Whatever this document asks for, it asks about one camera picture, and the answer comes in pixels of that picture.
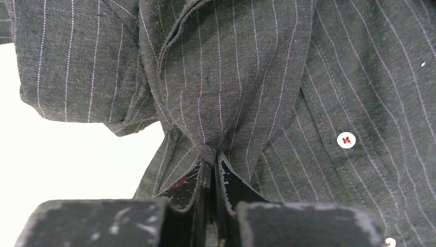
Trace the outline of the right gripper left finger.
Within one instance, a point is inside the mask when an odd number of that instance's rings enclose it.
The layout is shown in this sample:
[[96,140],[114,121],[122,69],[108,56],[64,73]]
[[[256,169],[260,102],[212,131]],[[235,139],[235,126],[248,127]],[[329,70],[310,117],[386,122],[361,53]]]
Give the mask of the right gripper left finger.
[[159,246],[205,246],[210,219],[211,166],[202,158],[156,195],[167,201]]

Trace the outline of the black pinstriped shirt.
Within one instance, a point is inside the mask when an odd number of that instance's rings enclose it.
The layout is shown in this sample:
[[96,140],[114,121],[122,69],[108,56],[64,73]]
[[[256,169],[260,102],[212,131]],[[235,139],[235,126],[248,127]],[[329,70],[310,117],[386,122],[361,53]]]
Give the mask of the black pinstriped shirt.
[[1,1],[21,100],[165,137],[134,199],[216,153],[253,244],[435,246],[435,1]]

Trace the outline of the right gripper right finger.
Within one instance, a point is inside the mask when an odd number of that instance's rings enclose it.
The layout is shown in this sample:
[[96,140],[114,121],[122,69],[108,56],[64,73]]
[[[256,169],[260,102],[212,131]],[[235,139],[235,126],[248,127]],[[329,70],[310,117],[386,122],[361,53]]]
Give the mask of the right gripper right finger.
[[222,151],[215,156],[214,177],[219,246],[253,246],[253,232],[246,219],[246,207],[268,201],[237,175]]

